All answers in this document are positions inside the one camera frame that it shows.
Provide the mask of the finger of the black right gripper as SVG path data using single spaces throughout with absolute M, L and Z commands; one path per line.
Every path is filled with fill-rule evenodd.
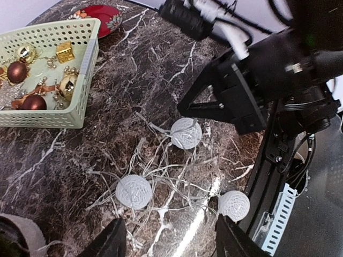
M 194 100 L 209 86 L 212 87 L 212 94 L 216 101 L 194 103 Z M 179 112 L 211 112 L 213 110 L 220 110 L 221 91 L 222 86 L 220 85 L 219 74 L 215 67 L 212 64 L 209 64 L 205 66 L 190 89 L 181 99 L 180 103 L 177 105 L 177 109 Z
M 184 117 L 211 119 L 235 125 L 241 123 L 241 118 L 222 103 L 178 104 L 177 110 Z

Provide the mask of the white woven light ball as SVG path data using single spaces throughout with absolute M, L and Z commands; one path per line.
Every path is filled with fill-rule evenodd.
M 121 204 L 134 210 L 145 208 L 153 195 L 149 182 L 139 175 L 127 175 L 120 179 L 115 194 Z
M 218 212 L 233 222 L 243 220 L 250 210 L 249 198 L 240 191 L 228 191 L 219 197 Z
M 174 146 L 189 150 L 195 148 L 202 139 L 202 129 L 192 118 L 177 120 L 170 129 L 171 142 Z

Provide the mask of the small green christmas tree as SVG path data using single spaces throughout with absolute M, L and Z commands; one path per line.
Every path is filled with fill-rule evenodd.
M 1 213 L 1 256 L 47 256 L 46 240 L 32 220 Z

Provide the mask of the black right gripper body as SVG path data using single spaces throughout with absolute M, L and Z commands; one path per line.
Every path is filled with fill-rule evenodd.
M 228 51 L 211 63 L 215 95 L 227 111 L 222 122 L 239 134 L 266 128 L 268 103 L 308 89 L 312 83 L 310 52 L 292 29 L 252 45 L 239 60 Z

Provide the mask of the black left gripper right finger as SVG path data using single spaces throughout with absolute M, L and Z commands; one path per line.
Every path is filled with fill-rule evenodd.
M 270 256 L 258 247 L 228 216 L 219 215 L 215 226 L 216 250 L 219 257 Z

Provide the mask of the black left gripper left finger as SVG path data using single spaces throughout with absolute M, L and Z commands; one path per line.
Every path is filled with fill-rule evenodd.
M 126 227 L 122 218 L 113 219 L 80 253 L 80 257 L 125 257 Z

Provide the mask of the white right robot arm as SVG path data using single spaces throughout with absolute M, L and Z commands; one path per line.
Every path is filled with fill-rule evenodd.
M 327 128 L 339 102 L 326 82 L 342 74 L 342 1 L 288 1 L 288 27 L 250 47 L 213 59 L 178 104 L 182 116 L 233 124 L 239 134 L 267 126 L 267 106 L 280 101 L 290 135 Z

